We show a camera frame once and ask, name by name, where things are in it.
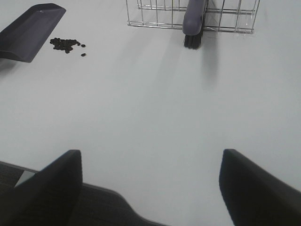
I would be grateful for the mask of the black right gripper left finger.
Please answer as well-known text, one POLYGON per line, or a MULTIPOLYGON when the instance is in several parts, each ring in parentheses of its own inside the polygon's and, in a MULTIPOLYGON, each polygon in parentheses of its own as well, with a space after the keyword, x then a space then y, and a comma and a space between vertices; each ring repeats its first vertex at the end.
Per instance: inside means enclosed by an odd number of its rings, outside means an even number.
POLYGON ((69 150, 0 197, 2 226, 66 226, 82 189, 79 150, 69 150))

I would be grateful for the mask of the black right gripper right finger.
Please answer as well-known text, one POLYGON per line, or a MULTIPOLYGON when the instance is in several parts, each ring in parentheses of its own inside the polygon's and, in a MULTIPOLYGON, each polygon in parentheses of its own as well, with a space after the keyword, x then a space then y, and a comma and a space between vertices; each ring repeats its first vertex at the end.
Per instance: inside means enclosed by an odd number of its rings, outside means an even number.
POLYGON ((225 149, 219 188, 236 226, 299 226, 301 193, 235 149, 225 149))

